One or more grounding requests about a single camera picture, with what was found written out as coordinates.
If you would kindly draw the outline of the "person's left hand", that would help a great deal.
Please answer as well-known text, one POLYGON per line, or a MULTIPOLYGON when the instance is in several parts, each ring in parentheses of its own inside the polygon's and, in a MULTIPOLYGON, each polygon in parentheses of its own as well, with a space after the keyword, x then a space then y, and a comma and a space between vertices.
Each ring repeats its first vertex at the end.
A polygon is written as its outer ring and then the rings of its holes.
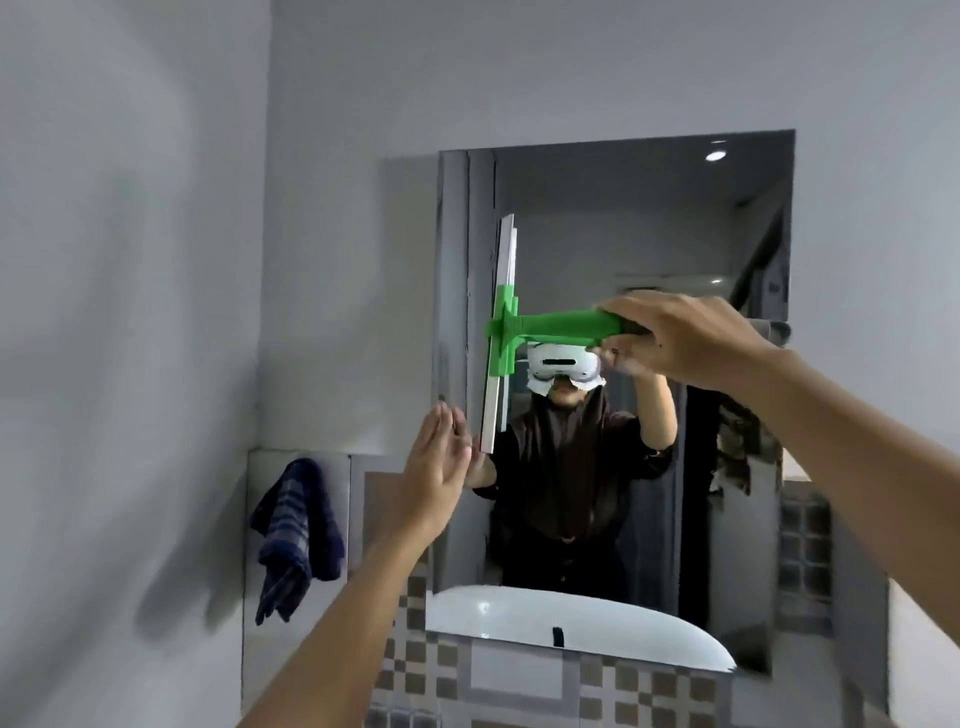
POLYGON ((453 485, 453 440, 472 436, 462 410, 437 401, 424 417, 402 475, 400 524, 424 550, 445 530, 463 489, 453 485))

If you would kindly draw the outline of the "person's right hand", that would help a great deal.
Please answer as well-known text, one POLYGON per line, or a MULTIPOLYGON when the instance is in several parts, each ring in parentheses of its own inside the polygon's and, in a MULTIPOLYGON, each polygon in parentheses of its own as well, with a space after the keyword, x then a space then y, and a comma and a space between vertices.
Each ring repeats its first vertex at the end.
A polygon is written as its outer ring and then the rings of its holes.
POLYGON ((749 394, 787 359, 786 349, 762 337, 723 298, 649 290, 621 296, 642 293, 659 298, 677 330, 676 370, 653 374, 738 397, 749 394))

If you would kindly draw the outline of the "green handled window squeegee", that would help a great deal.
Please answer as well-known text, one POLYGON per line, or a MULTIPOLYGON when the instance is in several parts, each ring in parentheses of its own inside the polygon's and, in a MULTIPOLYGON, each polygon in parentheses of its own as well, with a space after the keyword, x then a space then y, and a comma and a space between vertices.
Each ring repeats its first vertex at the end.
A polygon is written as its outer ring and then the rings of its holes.
POLYGON ((508 214, 498 225, 493 305, 484 328, 486 382, 479 449, 485 455, 494 452, 498 432, 507 426, 508 383, 515 372, 517 352, 522 344, 534 342, 591 348, 619 334, 649 334, 644 326, 600 309, 522 315, 515 291, 517 248, 514 215, 508 214))

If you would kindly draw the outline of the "person's left forearm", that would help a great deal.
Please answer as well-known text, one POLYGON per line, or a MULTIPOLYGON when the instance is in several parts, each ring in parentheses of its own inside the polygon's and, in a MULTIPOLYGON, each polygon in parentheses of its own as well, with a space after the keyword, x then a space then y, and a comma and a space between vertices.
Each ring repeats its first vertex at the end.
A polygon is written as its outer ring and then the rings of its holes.
POLYGON ((402 587, 436 534, 389 527, 236 728, 361 728, 402 587))

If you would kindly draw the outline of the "person's right forearm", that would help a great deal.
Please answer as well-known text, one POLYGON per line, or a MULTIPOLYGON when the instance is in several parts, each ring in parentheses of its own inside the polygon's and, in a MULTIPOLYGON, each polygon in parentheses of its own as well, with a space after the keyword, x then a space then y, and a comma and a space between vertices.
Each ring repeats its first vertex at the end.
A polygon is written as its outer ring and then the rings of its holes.
POLYGON ((877 564, 960 646, 960 456, 788 349, 765 347, 734 397, 773 432, 877 564))

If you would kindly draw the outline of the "blue checkered hanging towel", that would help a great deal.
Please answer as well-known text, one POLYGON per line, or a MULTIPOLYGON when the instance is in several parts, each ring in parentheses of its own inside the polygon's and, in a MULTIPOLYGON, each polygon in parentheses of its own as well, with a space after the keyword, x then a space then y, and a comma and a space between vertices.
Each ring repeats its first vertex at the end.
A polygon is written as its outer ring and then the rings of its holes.
POLYGON ((346 540, 315 460, 289 462, 254 507, 248 524, 262 538, 257 563, 265 570, 256 625, 272 616, 288 623, 313 581, 332 582, 344 574, 346 540))

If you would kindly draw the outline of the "rectangular wall mirror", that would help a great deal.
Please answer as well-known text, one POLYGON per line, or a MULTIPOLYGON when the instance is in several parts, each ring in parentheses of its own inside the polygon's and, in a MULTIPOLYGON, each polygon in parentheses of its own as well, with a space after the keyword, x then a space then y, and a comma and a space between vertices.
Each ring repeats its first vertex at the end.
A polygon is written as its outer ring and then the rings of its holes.
MULTIPOLYGON (((480 440, 500 220, 530 316, 641 290, 715 296, 789 339, 794 135, 438 154, 433 393, 480 440)), ((783 450, 724 394, 638 384, 589 347, 529 342, 507 425, 431 557, 444 632, 772 674, 783 450)))

